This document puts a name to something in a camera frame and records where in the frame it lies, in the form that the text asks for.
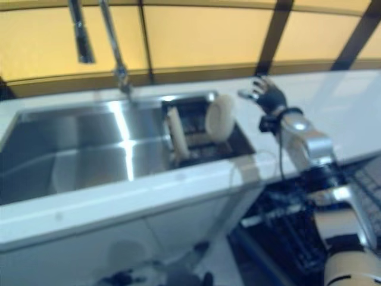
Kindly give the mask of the left robot hand dark palm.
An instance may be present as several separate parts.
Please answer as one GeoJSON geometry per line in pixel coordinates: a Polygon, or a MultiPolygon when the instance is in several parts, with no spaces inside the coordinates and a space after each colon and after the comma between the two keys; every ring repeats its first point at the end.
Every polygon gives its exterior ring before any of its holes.
{"type": "Polygon", "coordinates": [[[144,283],[146,278],[143,276],[133,276],[132,271],[119,271],[111,276],[102,279],[107,285],[132,285],[144,283]]]}

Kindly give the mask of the right robot hand dark palm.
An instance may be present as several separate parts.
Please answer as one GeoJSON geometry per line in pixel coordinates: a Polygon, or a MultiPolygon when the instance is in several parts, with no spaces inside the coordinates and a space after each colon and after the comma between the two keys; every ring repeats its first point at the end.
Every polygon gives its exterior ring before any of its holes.
{"type": "Polygon", "coordinates": [[[238,96],[256,103],[265,114],[275,114],[288,106],[284,93],[267,76],[255,76],[252,87],[238,90],[238,96]]]}

